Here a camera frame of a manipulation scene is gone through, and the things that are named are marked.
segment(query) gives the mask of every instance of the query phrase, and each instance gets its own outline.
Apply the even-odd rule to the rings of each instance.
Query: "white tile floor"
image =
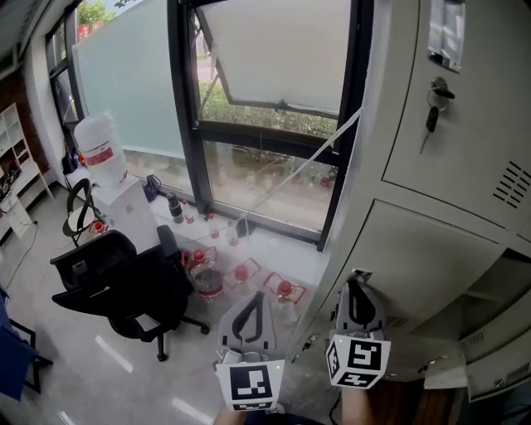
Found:
[[[56,204],[44,198],[31,210],[39,222],[37,239],[7,291],[9,315],[37,332],[37,348],[54,364],[41,373],[41,395],[25,389],[21,403],[0,396],[0,412],[13,425],[196,425],[213,420],[223,401],[212,369],[217,348],[212,317],[208,336],[186,324],[169,334],[170,357],[161,364],[156,341],[128,340],[107,319],[51,301],[64,289],[49,261],[73,248],[61,232],[66,191],[58,188],[55,195]],[[21,241],[11,235],[3,245],[4,286],[34,232],[30,226]],[[192,302],[187,314],[205,318],[206,311]],[[329,423],[335,397],[325,370],[310,372],[297,364],[286,369],[280,401],[290,412]]]

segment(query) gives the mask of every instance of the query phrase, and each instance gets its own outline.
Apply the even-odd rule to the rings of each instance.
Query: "string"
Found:
[[[359,116],[361,115],[362,113],[362,108],[359,108],[356,112],[354,112],[354,114],[348,119],[347,122],[345,122],[341,127],[339,127],[336,132],[334,134],[332,134],[329,139],[323,143],[323,145],[317,149],[315,151],[315,153],[309,157],[306,161],[303,162],[303,164],[298,167],[293,173],[291,173],[288,177],[286,177],[282,182],[280,182],[273,190],[271,190],[268,194],[266,194],[259,202],[257,202],[251,209],[248,209],[246,210],[245,212],[243,212],[241,215],[240,215],[240,218],[238,218],[235,222],[235,224],[239,223],[239,221],[241,220],[245,220],[246,221],[246,233],[247,233],[247,240],[249,238],[249,223],[247,222],[247,217],[249,216],[249,214],[253,213],[260,205],[262,205],[263,203],[265,203],[268,199],[272,198],[279,190],[281,190],[288,182],[290,182],[293,177],[295,177],[297,174],[299,174],[305,167],[308,166],[308,164],[310,164],[311,162],[313,162],[319,155],[321,155],[321,153],[326,149],[328,148],[341,134],[343,134],[345,131],[347,131],[348,128],[350,128],[350,126],[352,124],[354,124]],[[269,167],[270,165],[272,165],[275,161],[272,161],[270,164],[266,165],[265,168]],[[218,229],[219,232],[227,229],[229,226],[226,225],[225,227],[222,227],[220,229]],[[201,237],[198,237],[196,239],[192,239],[190,241],[185,241],[183,243],[189,243],[189,242],[195,242],[195,241],[200,241],[201,239],[204,239],[205,237],[210,237],[210,233],[208,233],[207,235],[205,236],[201,236]]]

